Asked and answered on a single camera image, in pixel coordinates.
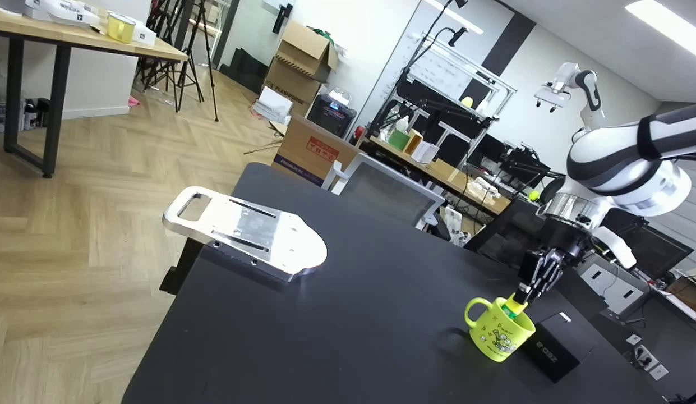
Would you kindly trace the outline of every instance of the metal bracket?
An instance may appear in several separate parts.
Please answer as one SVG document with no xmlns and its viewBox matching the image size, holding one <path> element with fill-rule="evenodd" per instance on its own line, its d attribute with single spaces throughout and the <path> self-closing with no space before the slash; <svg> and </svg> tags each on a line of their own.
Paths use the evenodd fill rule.
<svg viewBox="0 0 696 404">
<path fill-rule="evenodd" d="M 204 195 L 211 201 L 198 220 L 179 217 Z M 204 187 L 184 189 L 163 214 L 163 225 L 286 282 L 312 273 L 328 256 L 322 238 L 298 215 Z"/>
</svg>

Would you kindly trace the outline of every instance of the ceiling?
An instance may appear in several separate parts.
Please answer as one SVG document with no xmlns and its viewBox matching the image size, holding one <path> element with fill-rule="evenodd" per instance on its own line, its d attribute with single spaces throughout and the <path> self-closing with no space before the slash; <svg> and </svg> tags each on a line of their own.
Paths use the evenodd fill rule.
<svg viewBox="0 0 696 404">
<path fill-rule="evenodd" d="M 696 102 L 696 56 L 625 10 L 635 0 L 502 0 L 658 100 Z M 658 0 L 696 26 L 696 0 Z"/>
</svg>

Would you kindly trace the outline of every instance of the door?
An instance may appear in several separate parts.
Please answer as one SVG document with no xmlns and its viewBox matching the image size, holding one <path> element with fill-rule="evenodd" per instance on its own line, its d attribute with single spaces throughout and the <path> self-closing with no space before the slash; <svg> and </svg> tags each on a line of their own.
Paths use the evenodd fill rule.
<svg viewBox="0 0 696 404">
<path fill-rule="evenodd" d="M 212 62 L 253 92 L 260 92 L 297 0 L 233 0 Z"/>
</svg>

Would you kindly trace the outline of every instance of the power outlet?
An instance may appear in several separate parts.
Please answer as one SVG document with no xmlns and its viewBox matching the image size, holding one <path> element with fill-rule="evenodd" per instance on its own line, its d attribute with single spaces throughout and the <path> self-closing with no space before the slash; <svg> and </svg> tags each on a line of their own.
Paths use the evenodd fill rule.
<svg viewBox="0 0 696 404">
<path fill-rule="evenodd" d="M 664 368 L 664 365 L 657 366 L 653 370 L 650 371 L 650 375 L 655 379 L 659 380 L 664 377 L 665 374 L 669 373 L 666 368 Z"/>
<path fill-rule="evenodd" d="M 654 368 L 660 361 L 650 353 L 650 351 L 644 346 L 640 345 L 635 349 L 637 353 L 637 363 L 645 370 L 650 371 Z"/>
</svg>

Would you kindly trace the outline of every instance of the mug handle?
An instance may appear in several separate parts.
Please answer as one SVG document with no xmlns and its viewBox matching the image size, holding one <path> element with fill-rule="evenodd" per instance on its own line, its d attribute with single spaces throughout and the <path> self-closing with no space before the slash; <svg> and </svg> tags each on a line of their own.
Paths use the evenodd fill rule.
<svg viewBox="0 0 696 404">
<path fill-rule="evenodd" d="M 476 322 L 470 320 L 470 316 L 468 315 L 471 307 L 473 307 L 475 304 L 484 305 L 485 307 L 487 307 L 488 310 L 492 309 L 492 303 L 487 301 L 486 299 L 482 299 L 481 297 L 475 297 L 475 299 L 471 300 L 468 303 L 468 306 L 465 307 L 465 322 L 468 324 L 468 327 L 470 328 L 475 328 L 475 325 L 477 325 Z"/>
</svg>

